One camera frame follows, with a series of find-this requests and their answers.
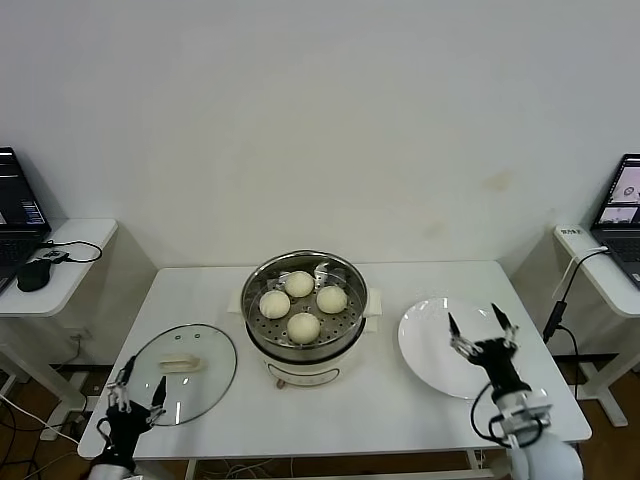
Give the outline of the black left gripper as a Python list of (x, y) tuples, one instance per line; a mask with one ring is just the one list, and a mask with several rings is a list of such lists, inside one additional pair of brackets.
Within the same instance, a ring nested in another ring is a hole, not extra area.
[(124, 467), (135, 470), (133, 454), (139, 437), (151, 429), (166, 410), (167, 378), (163, 376), (156, 387), (149, 408), (129, 399), (127, 385), (133, 372), (136, 355), (133, 355), (119, 370), (115, 380), (107, 385), (108, 404), (104, 420), (109, 424), (105, 447), (96, 458), (96, 464)]

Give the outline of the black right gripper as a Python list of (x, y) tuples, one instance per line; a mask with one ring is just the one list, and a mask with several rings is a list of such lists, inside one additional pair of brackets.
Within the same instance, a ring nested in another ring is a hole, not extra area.
[(491, 307), (504, 332), (503, 338), (473, 343), (461, 335), (453, 315), (448, 313), (450, 345), (461, 356), (469, 356), (468, 361), (471, 364), (485, 370), (493, 388), (492, 396), (530, 392), (531, 387), (520, 378), (512, 363), (518, 349), (515, 339), (519, 327), (512, 324), (495, 303), (492, 303)]

